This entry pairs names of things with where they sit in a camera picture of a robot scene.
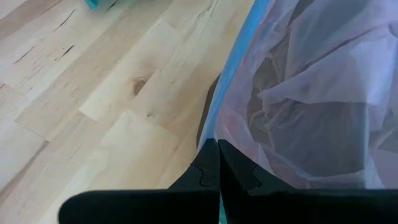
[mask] wood grain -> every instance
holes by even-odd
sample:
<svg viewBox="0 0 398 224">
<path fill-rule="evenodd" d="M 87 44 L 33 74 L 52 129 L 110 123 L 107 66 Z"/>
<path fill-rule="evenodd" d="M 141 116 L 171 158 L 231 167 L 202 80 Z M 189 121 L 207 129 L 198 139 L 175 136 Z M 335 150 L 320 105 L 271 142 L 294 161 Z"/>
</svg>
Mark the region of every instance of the wood grain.
<svg viewBox="0 0 398 224">
<path fill-rule="evenodd" d="M 2 0 L 0 223 L 94 189 L 167 188 L 253 0 Z"/>
</svg>

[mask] black object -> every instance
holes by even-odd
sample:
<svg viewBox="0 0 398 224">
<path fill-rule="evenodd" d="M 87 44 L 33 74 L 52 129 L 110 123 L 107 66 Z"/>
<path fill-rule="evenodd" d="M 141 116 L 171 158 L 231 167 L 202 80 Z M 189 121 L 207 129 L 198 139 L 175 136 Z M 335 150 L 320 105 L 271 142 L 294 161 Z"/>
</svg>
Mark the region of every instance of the black object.
<svg viewBox="0 0 398 224">
<path fill-rule="evenodd" d="M 88 192 L 66 201 L 60 224 L 396 223 L 395 190 L 296 190 L 226 141 L 207 140 L 167 190 Z"/>
</svg>

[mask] trash bag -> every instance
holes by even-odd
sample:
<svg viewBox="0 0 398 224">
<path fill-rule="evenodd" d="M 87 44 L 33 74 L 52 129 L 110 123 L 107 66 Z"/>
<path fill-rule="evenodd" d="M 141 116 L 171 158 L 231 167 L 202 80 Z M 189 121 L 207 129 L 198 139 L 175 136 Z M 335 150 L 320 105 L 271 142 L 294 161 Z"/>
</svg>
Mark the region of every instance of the trash bag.
<svg viewBox="0 0 398 224">
<path fill-rule="evenodd" d="M 398 1 L 260 2 L 206 132 L 296 188 L 398 187 Z"/>
</svg>

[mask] wood knot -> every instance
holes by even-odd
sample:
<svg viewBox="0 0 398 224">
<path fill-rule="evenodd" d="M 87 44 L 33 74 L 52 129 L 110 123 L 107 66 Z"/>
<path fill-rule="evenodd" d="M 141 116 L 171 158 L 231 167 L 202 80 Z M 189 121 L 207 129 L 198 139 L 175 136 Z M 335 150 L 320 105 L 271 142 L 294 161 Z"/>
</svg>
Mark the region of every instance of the wood knot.
<svg viewBox="0 0 398 224">
<path fill-rule="evenodd" d="M 134 81 L 134 87 L 133 87 L 134 96 L 138 95 L 138 93 L 142 90 L 147 81 L 148 80 L 144 77 L 137 78 Z"/>
</svg>

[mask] translucent plastic bag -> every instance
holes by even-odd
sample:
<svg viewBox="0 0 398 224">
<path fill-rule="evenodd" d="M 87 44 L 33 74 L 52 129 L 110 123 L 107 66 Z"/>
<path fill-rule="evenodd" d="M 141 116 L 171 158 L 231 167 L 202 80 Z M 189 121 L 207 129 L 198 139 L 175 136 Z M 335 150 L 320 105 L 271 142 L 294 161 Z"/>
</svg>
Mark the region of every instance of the translucent plastic bag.
<svg viewBox="0 0 398 224">
<path fill-rule="evenodd" d="M 396 0 L 257 0 L 202 139 L 296 188 L 398 187 L 397 12 Z"/>
</svg>

